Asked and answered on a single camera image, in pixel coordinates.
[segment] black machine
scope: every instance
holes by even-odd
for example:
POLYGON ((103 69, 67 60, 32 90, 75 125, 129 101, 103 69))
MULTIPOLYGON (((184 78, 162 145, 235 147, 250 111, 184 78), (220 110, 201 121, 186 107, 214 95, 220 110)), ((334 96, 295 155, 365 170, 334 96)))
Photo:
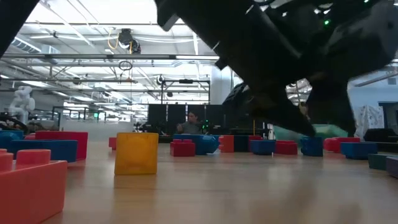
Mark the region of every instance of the black machine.
POLYGON ((274 0, 155 2, 163 30, 181 18, 220 56, 218 68, 244 80, 225 106, 308 136, 315 130, 287 99, 287 85, 306 78, 311 120, 352 135, 348 80, 384 67, 398 49, 398 10, 389 0, 292 0, 265 10, 274 0))

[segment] wooden floor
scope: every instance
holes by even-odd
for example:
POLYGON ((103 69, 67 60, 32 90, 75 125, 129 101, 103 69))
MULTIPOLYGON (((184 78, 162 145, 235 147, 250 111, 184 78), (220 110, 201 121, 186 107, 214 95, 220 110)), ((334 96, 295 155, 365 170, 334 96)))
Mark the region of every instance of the wooden floor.
POLYGON ((68 169, 65 208, 45 224, 398 223, 398 179, 340 155, 173 158, 157 175, 117 176, 107 142, 68 169))

